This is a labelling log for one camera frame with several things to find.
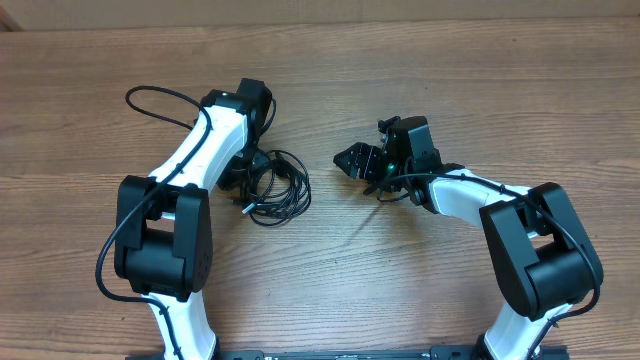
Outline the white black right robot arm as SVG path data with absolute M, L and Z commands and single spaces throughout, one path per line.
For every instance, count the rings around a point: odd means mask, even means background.
M 445 163 L 424 116 L 378 123 L 380 146 L 356 142 L 334 164 L 363 179 L 366 194 L 408 198 L 433 214 L 461 219 L 485 235 L 504 304 L 474 345 L 433 346 L 432 359 L 566 359 L 542 342 L 559 321 L 591 311 L 604 271 L 565 190 L 557 183 L 510 186 Z

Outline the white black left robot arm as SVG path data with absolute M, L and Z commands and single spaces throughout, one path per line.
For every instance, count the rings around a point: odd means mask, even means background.
M 218 356 L 203 298 L 213 255 L 209 197 L 215 188 L 237 187 L 252 168 L 275 108 L 265 83 L 248 78 L 236 91 L 212 90 L 195 105 L 195 125 L 171 157 L 148 176 L 121 182 L 106 244 L 131 301 L 154 313 L 161 359 Z

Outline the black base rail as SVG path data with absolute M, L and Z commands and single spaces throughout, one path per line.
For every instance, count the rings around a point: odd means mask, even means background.
M 429 350 L 373 350 L 364 352 L 217 351 L 217 360 L 470 360 L 472 345 L 440 345 Z

